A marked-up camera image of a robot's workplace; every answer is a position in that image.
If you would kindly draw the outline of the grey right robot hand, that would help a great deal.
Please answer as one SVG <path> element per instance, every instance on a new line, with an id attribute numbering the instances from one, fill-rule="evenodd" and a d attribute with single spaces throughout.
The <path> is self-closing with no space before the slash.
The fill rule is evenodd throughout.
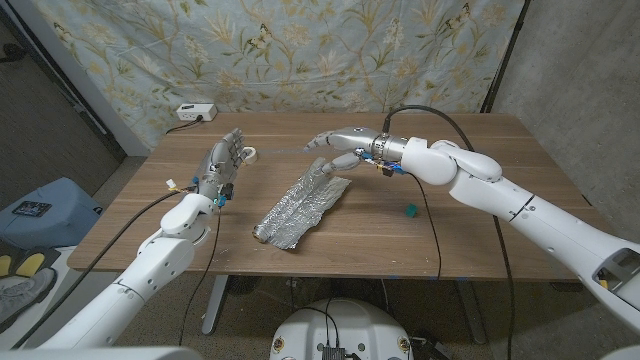
<path id="1" fill-rule="evenodd" d="M 361 156 L 357 154 L 358 149 L 362 149 L 364 153 L 372 157 L 382 157 L 382 149 L 375 145 L 375 141 L 380 137 L 379 132 L 369 128 L 346 127 L 316 135 L 305 145 L 304 150 L 310 151 L 323 146 L 343 150 L 345 154 L 322 165 L 320 172 L 330 174 L 335 171 L 348 171 L 357 167 L 361 162 Z"/>

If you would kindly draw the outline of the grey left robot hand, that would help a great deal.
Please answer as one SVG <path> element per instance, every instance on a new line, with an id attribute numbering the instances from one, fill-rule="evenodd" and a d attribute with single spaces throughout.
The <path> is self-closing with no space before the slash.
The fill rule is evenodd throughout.
<path id="1" fill-rule="evenodd" d="M 243 132 L 235 128 L 214 145 L 206 158 L 198 193 L 211 200 L 217 198 L 224 185 L 234 182 L 247 156 Z"/>

